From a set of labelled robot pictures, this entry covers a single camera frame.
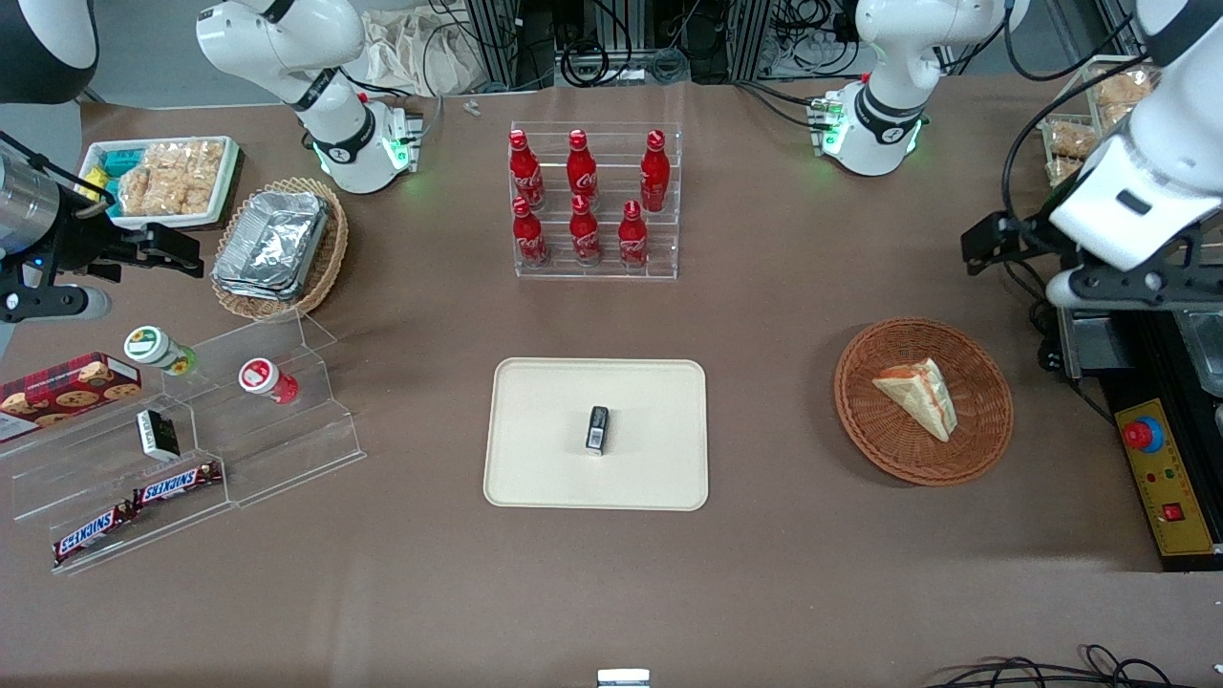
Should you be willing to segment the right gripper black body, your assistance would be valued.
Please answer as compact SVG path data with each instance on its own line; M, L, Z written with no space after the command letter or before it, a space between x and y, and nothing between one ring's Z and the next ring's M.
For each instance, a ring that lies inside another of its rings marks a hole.
M139 252L143 238L143 232L110 221L53 222L38 241L39 282L53 284L65 270L88 271L95 263L152 269L154 263Z

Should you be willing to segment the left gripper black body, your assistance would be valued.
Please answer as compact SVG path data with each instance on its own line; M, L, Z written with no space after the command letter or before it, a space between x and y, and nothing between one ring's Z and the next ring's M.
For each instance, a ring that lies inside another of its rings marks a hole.
M1014 263L1027 263L1042 255L1054 255L1062 270L1074 270L1084 265L1084 254L1076 241L1046 221L1016 221L1020 249Z

